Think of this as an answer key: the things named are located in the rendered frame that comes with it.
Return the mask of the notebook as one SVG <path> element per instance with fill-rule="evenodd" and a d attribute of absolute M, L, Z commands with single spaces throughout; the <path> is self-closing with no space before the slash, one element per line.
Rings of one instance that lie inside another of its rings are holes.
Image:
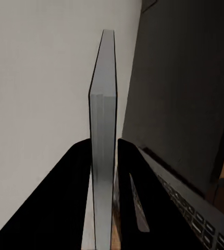
<path fill-rule="evenodd" d="M 95 250 L 111 250 L 118 102 L 115 41 L 114 30 L 103 30 L 88 94 Z"/>

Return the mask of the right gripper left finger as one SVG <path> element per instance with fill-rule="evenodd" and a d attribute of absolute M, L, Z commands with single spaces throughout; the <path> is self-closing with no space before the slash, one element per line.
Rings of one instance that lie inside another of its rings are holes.
<path fill-rule="evenodd" d="M 0 250 L 81 250 L 91 143 L 74 144 L 0 230 Z"/>

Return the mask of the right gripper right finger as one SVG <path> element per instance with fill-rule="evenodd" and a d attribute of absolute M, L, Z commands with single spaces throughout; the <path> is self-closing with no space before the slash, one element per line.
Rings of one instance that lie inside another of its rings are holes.
<path fill-rule="evenodd" d="M 118 140 L 121 250 L 205 250 L 138 148 Z M 138 229 L 130 175 L 150 232 Z"/>

